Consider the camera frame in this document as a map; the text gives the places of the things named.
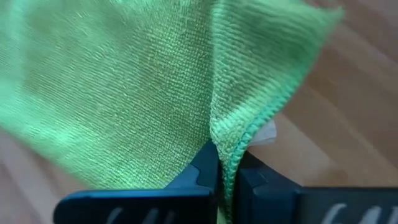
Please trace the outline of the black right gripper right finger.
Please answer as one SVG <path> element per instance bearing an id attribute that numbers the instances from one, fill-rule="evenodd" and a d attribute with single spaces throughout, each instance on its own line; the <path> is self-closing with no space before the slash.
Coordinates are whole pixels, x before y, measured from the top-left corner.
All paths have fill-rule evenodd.
<path id="1" fill-rule="evenodd" d="M 247 152 L 236 176 L 233 223 L 397 223 L 397 188 L 302 187 Z"/>

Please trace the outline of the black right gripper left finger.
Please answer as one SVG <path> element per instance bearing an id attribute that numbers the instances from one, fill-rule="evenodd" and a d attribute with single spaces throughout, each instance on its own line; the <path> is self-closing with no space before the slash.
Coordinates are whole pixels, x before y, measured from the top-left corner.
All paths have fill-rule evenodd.
<path id="1" fill-rule="evenodd" d="M 215 224 L 220 162 L 208 141 L 163 189 L 87 190 L 63 198 L 54 224 Z"/>

